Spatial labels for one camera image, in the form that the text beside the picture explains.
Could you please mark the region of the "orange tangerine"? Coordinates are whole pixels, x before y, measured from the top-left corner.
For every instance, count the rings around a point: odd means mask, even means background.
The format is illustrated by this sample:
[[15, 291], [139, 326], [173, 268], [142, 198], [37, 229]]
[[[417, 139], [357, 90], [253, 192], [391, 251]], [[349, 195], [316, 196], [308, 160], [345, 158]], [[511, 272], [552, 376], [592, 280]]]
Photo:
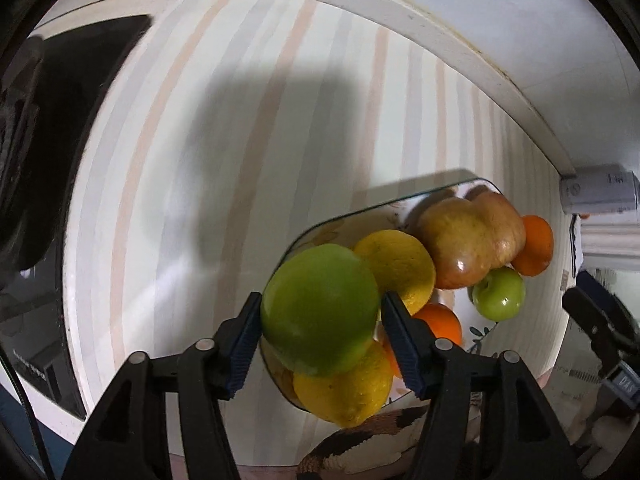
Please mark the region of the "orange tangerine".
[[554, 234], [550, 224], [539, 216], [523, 217], [526, 240], [511, 266], [524, 276], [537, 276], [548, 269], [554, 255]]
[[[454, 311], [443, 304], [424, 304], [423, 308], [412, 316], [415, 320], [424, 321], [437, 338], [447, 338], [454, 344], [462, 346], [462, 327]], [[387, 337], [383, 339], [390, 369], [395, 377], [401, 378], [401, 371], [396, 361], [392, 346]]]

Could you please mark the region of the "yellow lemon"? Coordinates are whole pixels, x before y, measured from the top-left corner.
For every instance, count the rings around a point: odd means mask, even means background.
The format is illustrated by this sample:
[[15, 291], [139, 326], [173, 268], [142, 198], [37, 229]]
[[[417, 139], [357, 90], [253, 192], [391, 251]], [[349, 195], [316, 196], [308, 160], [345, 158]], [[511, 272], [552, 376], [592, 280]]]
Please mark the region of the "yellow lemon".
[[381, 295], [397, 292], [410, 315], [420, 311], [435, 288], [435, 265], [420, 240], [397, 230], [363, 237], [354, 253], [367, 263]]
[[331, 377], [293, 374], [293, 389], [308, 412], [341, 428], [359, 426], [387, 402], [394, 374], [382, 344], [373, 341], [350, 370]]

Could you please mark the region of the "green apple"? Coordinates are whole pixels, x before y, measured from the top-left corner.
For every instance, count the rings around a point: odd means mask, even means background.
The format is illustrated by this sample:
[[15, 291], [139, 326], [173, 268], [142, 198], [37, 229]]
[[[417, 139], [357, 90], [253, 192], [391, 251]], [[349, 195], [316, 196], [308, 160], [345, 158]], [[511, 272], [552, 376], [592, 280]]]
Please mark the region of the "green apple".
[[309, 248], [282, 263], [262, 295], [262, 333], [294, 373], [350, 370], [373, 341], [380, 293], [362, 259], [343, 246]]
[[514, 318], [524, 301], [524, 280], [510, 266], [491, 270], [472, 288], [472, 303], [477, 312], [492, 322]]

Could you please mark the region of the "brown red apple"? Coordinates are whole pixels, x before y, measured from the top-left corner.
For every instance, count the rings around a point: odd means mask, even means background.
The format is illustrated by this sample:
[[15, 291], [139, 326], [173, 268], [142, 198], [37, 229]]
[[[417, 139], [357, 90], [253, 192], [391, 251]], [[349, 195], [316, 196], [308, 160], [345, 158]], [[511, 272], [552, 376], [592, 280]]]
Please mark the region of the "brown red apple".
[[459, 289], [475, 285], [490, 271], [494, 241], [475, 205], [448, 197], [425, 209], [416, 236], [435, 266], [435, 287]]
[[511, 263], [524, 248], [526, 229], [518, 211], [502, 194], [483, 191], [472, 199], [494, 241], [493, 269]]

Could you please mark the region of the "white spray can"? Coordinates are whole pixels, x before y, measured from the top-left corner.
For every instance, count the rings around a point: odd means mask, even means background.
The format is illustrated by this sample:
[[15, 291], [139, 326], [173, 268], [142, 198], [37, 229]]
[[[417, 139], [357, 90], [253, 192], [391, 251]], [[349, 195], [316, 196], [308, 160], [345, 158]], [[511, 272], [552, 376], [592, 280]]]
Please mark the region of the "white spray can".
[[639, 208], [639, 179], [620, 165], [579, 168], [560, 180], [566, 214], [618, 214]]

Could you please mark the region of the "oval floral ceramic plate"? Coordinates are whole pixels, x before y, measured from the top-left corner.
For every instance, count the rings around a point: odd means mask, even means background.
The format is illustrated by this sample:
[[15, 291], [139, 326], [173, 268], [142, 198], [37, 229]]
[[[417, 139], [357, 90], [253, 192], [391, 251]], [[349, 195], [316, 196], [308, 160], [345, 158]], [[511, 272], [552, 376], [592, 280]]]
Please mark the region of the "oval floral ceramic plate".
[[[502, 194], [492, 182], [475, 178], [457, 182], [443, 188], [433, 188], [426, 192], [409, 195], [406, 197], [380, 203], [366, 209], [360, 209], [350, 214], [344, 214], [322, 222], [303, 232], [302, 235], [288, 246], [282, 255], [278, 266], [300, 252], [322, 244], [337, 244], [349, 249], [355, 247], [363, 237], [381, 230], [398, 230], [413, 234], [422, 212], [447, 197], [460, 197], [472, 200], [475, 196], [485, 191]], [[462, 348], [474, 354], [480, 354], [483, 339], [497, 326], [497, 323], [481, 316], [472, 303], [472, 289], [435, 289], [434, 296], [437, 302], [444, 304], [454, 311], [462, 328]], [[299, 401], [293, 388], [293, 373], [279, 360], [276, 352], [262, 337], [259, 344], [262, 360], [273, 382], [277, 385], [282, 396], [288, 402], [307, 412], [304, 404]], [[402, 379], [394, 377], [390, 395], [385, 403], [393, 408], [401, 408], [410, 405], [411, 394], [405, 387]]]

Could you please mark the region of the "striped cat table mat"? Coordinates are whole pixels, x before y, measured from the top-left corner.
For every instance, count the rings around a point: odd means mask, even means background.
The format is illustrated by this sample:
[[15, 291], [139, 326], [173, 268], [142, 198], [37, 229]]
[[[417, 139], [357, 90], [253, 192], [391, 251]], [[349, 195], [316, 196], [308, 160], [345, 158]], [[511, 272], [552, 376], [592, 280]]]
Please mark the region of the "striped cat table mat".
[[551, 268], [483, 344], [536, 376], [558, 357], [570, 256], [559, 176], [465, 76], [314, 0], [177, 0], [122, 66], [82, 153], [64, 296], [87, 406], [136, 350], [177, 353], [235, 315], [311, 226], [464, 179], [555, 232]]

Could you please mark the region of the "black gas stove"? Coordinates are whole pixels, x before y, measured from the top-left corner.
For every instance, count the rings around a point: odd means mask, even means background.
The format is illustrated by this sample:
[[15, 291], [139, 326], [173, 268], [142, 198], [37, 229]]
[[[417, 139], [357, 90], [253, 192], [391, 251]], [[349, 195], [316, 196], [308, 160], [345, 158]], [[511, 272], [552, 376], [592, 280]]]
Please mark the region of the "black gas stove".
[[147, 15], [26, 39], [1, 76], [1, 345], [26, 382], [85, 418], [63, 309], [63, 250], [91, 126]]

